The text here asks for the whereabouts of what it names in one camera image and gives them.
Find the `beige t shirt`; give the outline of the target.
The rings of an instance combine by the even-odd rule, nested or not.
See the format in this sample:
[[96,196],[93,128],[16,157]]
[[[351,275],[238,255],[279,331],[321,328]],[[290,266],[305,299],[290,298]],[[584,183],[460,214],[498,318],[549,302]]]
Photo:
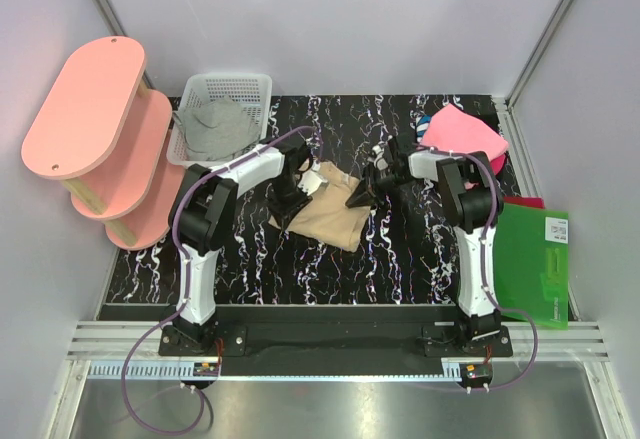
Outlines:
[[312,194],[311,202],[294,217],[286,231],[356,252],[371,207],[348,208],[345,203],[360,180],[330,161],[322,162],[317,172],[326,183]]

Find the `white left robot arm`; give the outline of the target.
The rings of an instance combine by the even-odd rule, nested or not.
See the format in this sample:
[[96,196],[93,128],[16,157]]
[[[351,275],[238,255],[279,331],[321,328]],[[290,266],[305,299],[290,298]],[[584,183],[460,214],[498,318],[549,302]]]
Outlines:
[[215,314],[217,259],[232,235],[238,198],[269,183],[268,208],[285,230],[311,202],[299,182],[312,165],[313,155],[305,141],[279,138],[212,169],[199,164],[187,169],[169,226],[181,261],[177,319],[187,325],[180,340],[193,354],[206,354],[215,345],[216,331],[206,323]]

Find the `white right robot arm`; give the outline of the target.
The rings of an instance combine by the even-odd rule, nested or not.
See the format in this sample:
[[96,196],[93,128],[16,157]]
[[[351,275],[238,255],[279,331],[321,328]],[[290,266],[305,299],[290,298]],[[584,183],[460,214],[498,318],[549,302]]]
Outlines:
[[493,242],[504,202],[487,155],[418,146],[394,150],[381,165],[375,154],[345,206],[376,207],[389,191],[426,179],[437,185],[443,214],[453,228],[459,252],[458,319],[450,338],[466,355],[476,355],[497,338],[501,310],[495,297]]

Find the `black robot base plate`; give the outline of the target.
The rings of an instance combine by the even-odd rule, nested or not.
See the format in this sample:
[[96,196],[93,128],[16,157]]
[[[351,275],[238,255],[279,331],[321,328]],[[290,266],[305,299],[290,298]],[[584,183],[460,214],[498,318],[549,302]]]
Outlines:
[[204,326],[164,326],[159,353],[219,354],[226,378],[344,379],[435,375],[444,359],[510,358],[513,348],[505,325],[450,305],[223,305]]

